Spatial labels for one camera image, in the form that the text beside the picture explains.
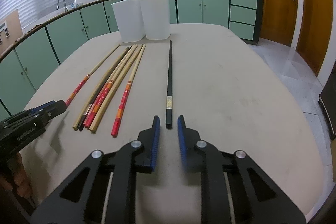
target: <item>wooden chopstick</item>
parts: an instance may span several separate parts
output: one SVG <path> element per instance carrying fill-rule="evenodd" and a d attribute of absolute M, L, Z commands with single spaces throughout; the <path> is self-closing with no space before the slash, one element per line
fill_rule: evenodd
<path fill-rule="evenodd" d="M 124 113 L 125 105 L 126 105 L 126 102 L 127 102 L 127 98 L 128 98 L 129 92 L 131 90 L 132 83 L 133 83 L 133 80 L 134 80 L 134 76 L 135 76 L 135 73 L 137 72 L 142 54 L 145 50 L 145 47 L 146 47 L 146 45 L 142 45 L 142 48 L 141 48 L 140 53 L 139 53 L 139 55 L 136 59 L 134 68 L 132 70 L 132 73 L 131 73 L 131 75 L 128 79 L 124 94 L 121 98 L 121 102 L 120 102 L 120 105 L 119 105 L 117 116 L 115 117 L 115 121 L 114 121 L 112 132 L 111 132 L 111 136 L 114 137 L 114 138 L 116 138 L 118 136 L 118 132 L 119 132 L 120 124 L 121 124 L 121 119 L 123 117 L 123 113 Z"/>
<path fill-rule="evenodd" d="M 112 73 L 109 83 L 106 85 L 104 91 L 100 94 L 100 96 L 97 100 L 97 103 L 93 106 L 93 109 L 92 109 L 90 115 L 87 116 L 87 118 L 85 120 L 85 127 L 90 127 L 90 125 L 92 124 L 93 119 L 95 118 L 98 110 L 100 109 L 101 104 L 104 102 L 104 100 L 105 100 L 106 96 L 108 95 L 111 87 L 113 86 L 113 84 L 116 81 L 117 77 L 119 76 L 120 72 L 123 70 L 123 68 L 127 64 L 128 59 L 130 59 L 131 55 L 133 54 L 133 52 L 135 51 L 136 48 L 137 48 L 137 45 L 134 45 L 129 50 L 129 52 L 125 55 L 125 58 L 123 59 L 120 66 L 115 69 L 115 72 Z"/>
<path fill-rule="evenodd" d="M 126 64 L 126 66 L 123 68 L 122 72 L 120 73 L 120 75 L 118 76 L 118 78 L 116 79 L 113 87 L 111 88 L 110 92 L 107 94 L 104 102 L 102 103 L 100 109 L 98 110 L 97 112 L 97 115 L 95 116 L 91 126 L 90 126 L 90 131 L 92 133 L 95 133 L 97 128 L 98 128 L 98 125 L 107 109 L 107 106 L 109 105 L 110 101 L 112 100 L 114 94 L 116 93 L 120 83 L 122 82 L 122 80 L 124 79 L 125 75 L 127 74 L 128 70 L 130 69 L 130 67 L 132 66 L 134 60 L 136 59 L 136 57 L 138 56 L 139 54 L 139 51 L 137 51 L 131 58 L 130 60 L 128 61 L 128 63 Z"/>
<path fill-rule="evenodd" d="M 168 83 L 167 83 L 167 104 L 166 104 L 166 128 L 173 126 L 173 77 L 172 77 L 172 45 L 169 42 L 169 63 L 168 63 Z"/>
<path fill-rule="evenodd" d="M 120 44 L 116 45 L 116 47 L 111 50 L 109 52 L 109 54 L 107 56 L 105 56 L 85 77 L 84 79 L 80 82 L 80 84 L 76 87 L 76 89 L 73 91 L 73 93 L 71 93 L 70 97 L 68 98 L 68 100 L 66 101 L 66 106 L 68 107 L 71 103 L 71 101 L 74 99 L 74 97 L 76 96 L 76 94 L 79 92 L 79 90 L 82 88 L 82 86 L 84 86 L 84 84 L 86 83 L 86 81 L 88 80 L 88 78 L 90 78 L 90 76 L 100 67 L 100 65 L 102 63 L 104 63 L 104 61 L 120 46 Z"/>
<path fill-rule="evenodd" d="M 106 85 L 106 81 L 109 80 L 110 75 L 113 73 L 113 71 L 115 70 L 115 68 L 118 66 L 118 64 L 120 64 L 121 60 L 124 58 L 124 56 L 128 53 L 129 51 L 129 47 L 127 47 L 124 52 L 118 57 L 118 59 L 115 61 L 115 63 L 112 65 L 112 67 L 109 68 L 108 72 L 106 75 L 104 75 L 104 80 L 100 81 L 100 85 L 98 88 L 95 89 L 94 92 L 94 96 L 92 98 L 90 98 L 90 102 L 87 106 L 87 110 L 83 113 L 80 121 L 78 122 L 78 129 L 79 131 L 82 131 L 84 128 L 84 121 L 85 118 L 87 117 L 87 115 L 90 114 L 91 107 L 94 104 L 95 100 L 97 99 L 97 97 L 99 96 L 100 92 L 102 91 L 102 89 L 105 87 Z"/>
<path fill-rule="evenodd" d="M 85 111 L 88 108 L 88 105 L 90 104 L 90 101 L 93 99 L 93 97 L 95 96 L 95 92 L 96 90 L 99 89 L 100 85 L 106 82 L 106 78 L 110 77 L 111 73 L 115 70 L 115 68 L 118 66 L 118 64 L 120 63 L 120 59 L 122 58 L 122 56 L 124 55 L 124 52 L 117 58 L 117 60 L 114 62 L 114 64 L 105 72 L 105 74 L 103 75 L 103 77 L 101 78 L 100 82 L 96 85 L 96 87 L 94 88 L 93 92 L 91 93 L 90 97 L 87 99 L 87 101 L 85 102 L 84 106 L 82 107 L 77 119 L 75 120 L 74 124 L 73 124 L 73 129 L 77 130 L 78 126 L 79 126 L 79 121 L 81 120 L 83 114 L 85 113 Z"/>

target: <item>wall-mounted faucet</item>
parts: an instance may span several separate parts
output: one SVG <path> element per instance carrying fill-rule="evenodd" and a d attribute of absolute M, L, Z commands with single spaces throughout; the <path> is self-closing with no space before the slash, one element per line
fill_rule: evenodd
<path fill-rule="evenodd" d="M 63 3 L 64 3 L 64 11 L 67 12 L 68 9 L 67 9 L 67 5 L 65 4 L 65 0 L 63 0 Z M 57 0 L 57 7 L 56 7 L 56 10 L 59 9 L 59 0 Z"/>

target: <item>white table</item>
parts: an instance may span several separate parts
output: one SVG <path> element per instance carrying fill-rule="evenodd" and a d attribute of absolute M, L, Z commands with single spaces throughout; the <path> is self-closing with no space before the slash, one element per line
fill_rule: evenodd
<path fill-rule="evenodd" d="M 72 129 L 88 95 L 124 50 L 119 47 L 89 78 L 67 111 L 22 156 L 41 202 L 88 154 L 104 153 L 136 139 L 161 120 L 156 171 L 138 174 L 137 223 L 199 223 L 200 176 L 188 184 L 181 167 L 177 117 L 219 150 L 245 150 L 307 214 L 323 186 L 323 166 L 305 117 L 263 60 L 230 30 L 209 24 L 172 24 L 169 39 L 146 43 L 116 139 L 110 135 L 126 86 L 124 78 L 96 134 Z M 173 41 L 173 129 L 165 128 L 169 40 Z M 121 41 L 119 32 L 93 38 L 43 83 L 27 108 L 66 100 L 83 77 Z"/>

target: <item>metal rivet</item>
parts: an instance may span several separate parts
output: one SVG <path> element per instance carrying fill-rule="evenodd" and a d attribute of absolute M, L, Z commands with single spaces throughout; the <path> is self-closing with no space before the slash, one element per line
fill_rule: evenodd
<path fill-rule="evenodd" d="M 198 141 L 198 142 L 196 143 L 196 145 L 197 145 L 197 147 L 199 147 L 199 148 L 204 148 L 204 147 L 207 146 L 207 143 L 206 143 L 205 141 L 200 140 L 200 141 Z"/>
<path fill-rule="evenodd" d="M 142 144 L 141 141 L 138 141 L 138 140 L 135 140 L 135 141 L 131 142 L 131 146 L 133 148 L 138 148 L 138 147 L 141 146 L 141 144 Z"/>
<path fill-rule="evenodd" d="M 92 158 L 94 158 L 94 159 L 100 158 L 100 156 L 101 156 L 101 151 L 100 151 L 100 150 L 94 150 L 94 151 L 91 153 L 91 156 L 92 156 Z"/>
<path fill-rule="evenodd" d="M 238 158 L 240 158 L 240 159 L 243 159 L 243 158 L 246 157 L 246 153 L 245 153 L 243 150 L 238 150 L 238 151 L 236 152 L 236 156 L 237 156 Z"/>

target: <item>white container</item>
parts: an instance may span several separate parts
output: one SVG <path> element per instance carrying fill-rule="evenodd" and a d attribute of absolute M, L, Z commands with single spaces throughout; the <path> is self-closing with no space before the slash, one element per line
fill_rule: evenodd
<path fill-rule="evenodd" d="M 112 4 L 121 40 L 137 42 L 145 36 L 139 0 L 123 0 Z"/>
<path fill-rule="evenodd" d="M 169 0 L 140 0 L 143 24 L 149 40 L 170 36 Z"/>

